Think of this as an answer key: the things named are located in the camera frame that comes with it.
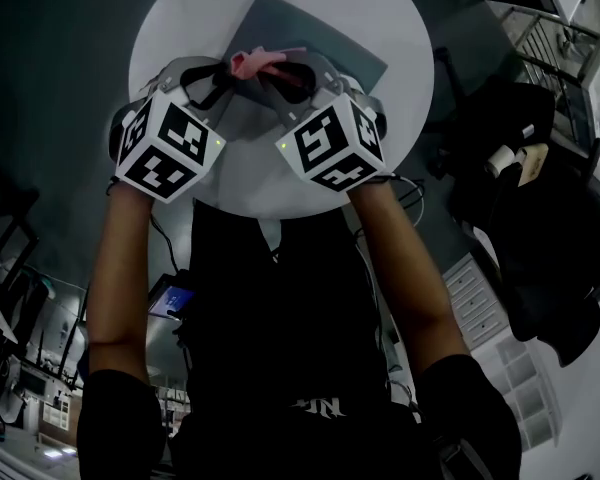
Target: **black sleeve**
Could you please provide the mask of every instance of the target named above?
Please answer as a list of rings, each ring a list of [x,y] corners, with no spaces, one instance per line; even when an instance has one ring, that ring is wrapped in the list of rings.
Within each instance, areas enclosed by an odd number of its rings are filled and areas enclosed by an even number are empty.
[[[151,386],[114,370],[87,378],[78,422],[82,480],[149,478],[164,443],[160,405]]]
[[[449,356],[416,382],[420,409],[450,438],[464,438],[495,480],[518,479],[522,443],[515,417],[471,356]]]

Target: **tabletop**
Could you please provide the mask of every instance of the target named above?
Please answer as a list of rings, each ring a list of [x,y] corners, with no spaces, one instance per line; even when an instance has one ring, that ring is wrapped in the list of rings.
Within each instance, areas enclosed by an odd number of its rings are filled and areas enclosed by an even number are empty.
[[[177,57],[222,58],[254,0],[157,0],[142,24],[129,65],[129,96]],[[411,0],[285,0],[338,29],[388,68],[371,92],[388,123],[388,170],[417,140],[433,94],[433,54]],[[349,202],[346,194],[301,181],[274,143],[284,133],[275,112],[235,96],[216,131],[228,143],[211,172],[187,195],[259,219],[316,215]]]

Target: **white wall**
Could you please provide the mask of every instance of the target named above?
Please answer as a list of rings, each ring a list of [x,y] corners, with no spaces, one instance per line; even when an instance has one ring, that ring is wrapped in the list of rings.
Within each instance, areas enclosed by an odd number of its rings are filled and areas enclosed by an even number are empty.
[[[553,442],[526,452],[522,480],[574,480],[591,473],[600,480],[600,332],[589,349],[567,368],[553,350],[538,346],[562,411],[563,427]]]

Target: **desk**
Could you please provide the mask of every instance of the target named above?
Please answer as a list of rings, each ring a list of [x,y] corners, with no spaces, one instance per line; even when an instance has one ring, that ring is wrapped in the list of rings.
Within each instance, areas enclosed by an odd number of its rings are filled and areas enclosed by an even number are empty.
[[[333,26],[387,63],[371,93],[385,108],[387,168],[395,169],[424,125],[433,94],[433,55],[411,0],[286,0]],[[136,38],[129,66],[134,98],[177,57],[221,58],[253,0],[157,0]],[[247,217],[315,215],[349,202],[346,194],[302,182],[274,147],[283,134],[276,114],[233,98],[218,133],[229,140],[212,171],[190,195]]]

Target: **chair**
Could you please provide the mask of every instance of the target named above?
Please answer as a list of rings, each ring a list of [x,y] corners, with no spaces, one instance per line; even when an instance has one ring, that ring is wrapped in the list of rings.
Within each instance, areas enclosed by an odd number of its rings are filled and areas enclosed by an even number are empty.
[[[600,197],[588,186],[600,140],[588,156],[552,143],[554,109],[543,87],[491,79],[461,101],[444,154],[431,167],[439,178],[456,179],[454,219],[481,229],[493,245],[514,336],[546,342],[566,366],[600,327]],[[525,138],[530,124],[534,132]],[[497,179],[484,170],[502,144],[516,151],[539,142],[549,154],[538,179],[518,187],[519,164]]]

